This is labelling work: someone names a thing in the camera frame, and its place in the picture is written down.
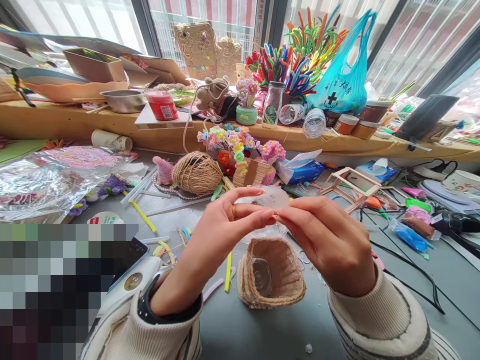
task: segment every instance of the woven basket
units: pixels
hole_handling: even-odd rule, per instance
[[[271,292],[262,296],[255,285],[254,258],[268,263]],[[251,309],[292,305],[305,296],[307,286],[293,247],[282,237],[253,238],[238,264],[238,296]]]

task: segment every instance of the teal plastic bag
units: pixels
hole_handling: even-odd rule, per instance
[[[310,105],[338,113],[352,111],[359,114],[362,111],[367,103],[367,91],[365,90],[367,43],[376,18],[377,13],[369,9],[351,27],[330,67],[315,86],[316,93],[308,96],[307,101]],[[359,35],[358,57],[356,62],[350,65],[348,57]]]

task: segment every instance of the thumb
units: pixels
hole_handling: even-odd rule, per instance
[[[241,239],[248,233],[269,225],[269,220],[273,215],[274,211],[272,209],[259,210],[252,212],[246,217],[231,222],[235,237],[239,237]]]

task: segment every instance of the fingernail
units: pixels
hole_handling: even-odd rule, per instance
[[[260,218],[261,218],[262,221],[267,221],[267,220],[270,219],[273,215],[274,215],[273,210],[269,209],[269,210],[265,210],[264,212],[262,212],[262,213],[260,214]]]

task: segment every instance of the yarn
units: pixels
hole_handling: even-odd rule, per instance
[[[154,156],[152,161],[156,164],[157,167],[158,182],[160,184],[171,184],[172,169],[174,167],[172,163],[162,159],[160,156]]]
[[[173,166],[173,182],[181,189],[200,196],[211,194],[222,179],[218,162],[200,151],[190,152]]]

